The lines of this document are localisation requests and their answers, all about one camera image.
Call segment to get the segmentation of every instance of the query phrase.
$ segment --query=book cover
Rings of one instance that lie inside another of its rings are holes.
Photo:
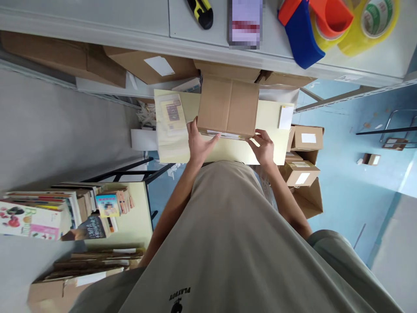
[[[61,212],[0,201],[0,233],[45,240],[59,240]]]
[[[105,222],[105,219],[96,215],[91,215],[88,217],[87,221],[82,223],[77,229],[70,230],[67,234],[62,236],[61,240],[72,241],[107,238],[108,234],[106,233],[103,222]]]
[[[115,193],[96,196],[101,217],[120,216],[120,206]]]

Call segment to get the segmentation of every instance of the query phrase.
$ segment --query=white label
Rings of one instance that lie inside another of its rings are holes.
[[[351,81],[354,81],[354,80],[358,80],[360,78],[362,78],[362,76],[357,76],[357,75],[343,75],[343,76],[341,76],[339,78],[336,78],[335,81],[344,81],[344,82],[347,82],[348,83],[348,82],[351,82]]]
[[[281,116],[279,117],[279,129],[289,130],[291,129],[292,115],[294,107],[282,106]]]
[[[378,162],[379,162],[379,159],[380,159],[381,157],[380,156],[376,156],[375,158],[374,158],[374,162],[373,162],[373,164],[374,165],[377,165],[378,164]]]
[[[124,253],[124,254],[128,254],[128,253],[136,253],[136,248],[131,248],[131,249],[113,249],[114,253]]]
[[[77,277],[76,286],[79,287],[79,286],[86,285],[86,284],[89,284],[89,283],[95,283],[99,280],[102,280],[103,278],[106,278],[106,272],[100,272],[100,273],[94,273],[94,274],[80,276],[80,277]]]
[[[222,135],[221,135],[221,137],[222,137],[222,138],[229,138],[229,139],[242,139],[242,138],[243,138],[242,136],[240,136],[240,135],[236,135],[236,134],[231,134],[231,133],[221,133],[221,132],[216,132],[216,131],[214,131],[214,130],[207,130],[207,134],[208,134],[209,136],[215,136],[215,135],[216,135],[216,134],[218,134],[218,133],[222,134]]]
[[[144,61],[148,63],[149,66],[153,68],[155,71],[157,71],[158,74],[161,76],[168,76],[168,75],[175,74],[174,70],[172,69],[168,61],[161,56],[144,59]]]
[[[296,185],[302,185],[305,183],[307,178],[310,176],[310,173],[301,173],[300,177],[295,182]]]
[[[303,143],[317,143],[316,134],[301,134],[301,142]]]

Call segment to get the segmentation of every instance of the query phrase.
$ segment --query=cardboard box flap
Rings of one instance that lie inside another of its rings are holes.
[[[294,190],[294,198],[307,219],[323,213],[323,202],[318,178],[310,187],[296,188]]]
[[[33,283],[29,288],[28,302],[39,302],[51,298],[62,298],[64,295],[64,281]]]

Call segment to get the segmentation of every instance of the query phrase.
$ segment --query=yellow tape roll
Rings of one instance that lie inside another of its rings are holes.
[[[362,0],[354,10],[347,36],[338,44],[340,50],[354,57],[384,41],[400,15],[399,0]]]
[[[353,12],[353,4],[351,0],[345,0],[344,1],[347,7],[351,12]],[[317,45],[320,49],[322,49],[324,52],[329,50],[330,48],[337,45],[339,42],[341,42],[348,34],[349,30],[345,31],[343,34],[336,38],[327,38],[321,31],[320,28],[317,25],[317,17],[316,13],[311,10],[310,12],[310,20],[311,20],[311,26],[313,28],[313,36],[316,40]]]

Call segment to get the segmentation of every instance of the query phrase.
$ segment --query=left hand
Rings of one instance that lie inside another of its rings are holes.
[[[206,141],[197,129],[197,118],[187,124],[188,129],[188,145],[190,147],[190,162],[203,164],[207,156],[213,150],[218,142],[221,134],[217,134],[213,139]]]

